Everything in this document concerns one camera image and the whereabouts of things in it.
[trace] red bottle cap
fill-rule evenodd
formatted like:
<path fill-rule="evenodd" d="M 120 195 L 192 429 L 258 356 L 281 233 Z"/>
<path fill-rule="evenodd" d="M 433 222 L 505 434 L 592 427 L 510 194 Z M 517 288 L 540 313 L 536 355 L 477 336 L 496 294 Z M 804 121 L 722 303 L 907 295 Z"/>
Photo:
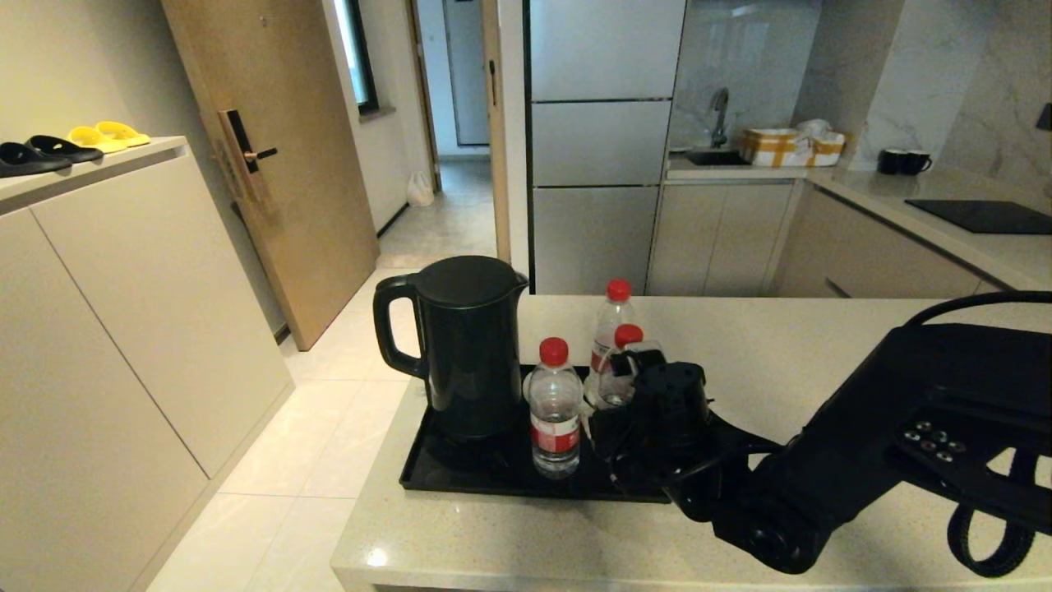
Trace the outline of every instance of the red bottle cap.
<path fill-rule="evenodd" d="M 566 364 L 570 358 L 570 347 L 559 338 L 548 338 L 541 342 L 541 364 L 550 368 L 558 368 Z"/>
<path fill-rule="evenodd" d="M 606 298 L 614 303 L 624 303 L 632 295 L 632 284 L 627 279 L 611 279 L 606 284 Z"/>
<path fill-rule="evenodd" d="M 639 344 L 643 341 L 643 330 L 634 325 L 622 325 L 613 332 L 613 345 L 619 350 L 624 350 L 629 344 Z"/>

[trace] plastic bottle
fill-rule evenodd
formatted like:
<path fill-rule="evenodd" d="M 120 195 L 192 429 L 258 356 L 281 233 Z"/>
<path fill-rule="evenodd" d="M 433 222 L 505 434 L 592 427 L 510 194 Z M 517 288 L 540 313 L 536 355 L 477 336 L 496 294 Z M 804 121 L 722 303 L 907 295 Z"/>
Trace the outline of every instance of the plastic bottle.
<path fill-rule="evenodd" d="M 595 409 L 610 409 L 627 405 L 635 394 L 632 389 L 634 376 L 614 376 L 610 358 L 625 351 L 631 344 L 643 342 L 643 330 L 631 324 L 622 325 L 613 332 L 613 348 L 601 359 L 598 380 L 595 381 L 595 391 L 588 391 L 586 396 L 588 403 Z"/>
<path fill-rule="evenodd" d="M 584 387 L 566 363 L 569 353 L 559 338 L 541 342 L 541 364 L 523 384 L 530 410 L 533 466 L 549 479 L 572 475 L 581 463 L 579 408 Z"/>
<path fill-rule="evenodd" d="M 585 390 L 595 393 L 599 388 L 600 361 L 614 346 L 613 333 L 622 325 L 635 321 L 635 311 L 629 300 L 632 298 L 632 284 L 626 279 L 611 279 L 606 284 L 606 303 L 600 307 L 595 315 L 595 338 L 592 342 L 592 356 L 588 379 L 585 380 Z"/>

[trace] electric kettle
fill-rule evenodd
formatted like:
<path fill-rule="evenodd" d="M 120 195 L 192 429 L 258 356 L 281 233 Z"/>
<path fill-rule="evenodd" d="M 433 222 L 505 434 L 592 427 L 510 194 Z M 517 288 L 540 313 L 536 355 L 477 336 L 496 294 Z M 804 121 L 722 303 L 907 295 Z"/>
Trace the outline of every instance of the electric kettle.
<path fill-rule="evenodd" d="M 492 257 L 467 254 L 431 263 L 377 285 L 372 319 L 388 366 L 427 385 L 438 426 L 453 441 L 504 431 L 520 409 L 519 295 L 529 281 Z M 396 347 L 390 304 L 412 302 L 419 359 Z"/>

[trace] trash bag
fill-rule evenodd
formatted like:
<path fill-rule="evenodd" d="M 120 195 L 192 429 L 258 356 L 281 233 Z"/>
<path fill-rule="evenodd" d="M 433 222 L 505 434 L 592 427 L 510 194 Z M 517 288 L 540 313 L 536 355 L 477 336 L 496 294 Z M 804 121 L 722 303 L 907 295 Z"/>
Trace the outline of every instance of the trash bag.
<path fill-rule="evenodd" d="M 409 175 L 409 185 L 405 189 L 406 199 L 409 205 L 424 207 L 434 201 L 434 190 L 431 189 L 431 181 L 423 170 L 417 170 Z"/>

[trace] black cooktop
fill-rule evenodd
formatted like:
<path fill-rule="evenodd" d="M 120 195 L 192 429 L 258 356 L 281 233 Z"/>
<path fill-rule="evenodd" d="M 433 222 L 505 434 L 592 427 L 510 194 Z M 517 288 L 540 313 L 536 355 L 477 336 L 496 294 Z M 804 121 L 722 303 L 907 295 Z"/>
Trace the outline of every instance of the black cooktop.
<path fill-rule="evenodd" d="M 1052 233 L 1052 217 L 1012 201 L 907 199 L 906 203 L 976 233 Z"/>
<path fill-rule="evenodd" d="M 532 367 L 522 368 L 525 376 Z M 574 370 L 584 377 L 588 369 Z M 588 438 L 581 438 L 581 465 L 562 481 L 542 477 L 533 468 L 529 437 L 529 406 L 525 400 L 510 430 L 484 441 L 463 444 L 445 437 L 428 407 L 420 423 L 399 483 L 408 490 L 646 502 L 668 504 L 658 488 L 623 491 L 610 483 L 606 465 L 595 456 Z"/>

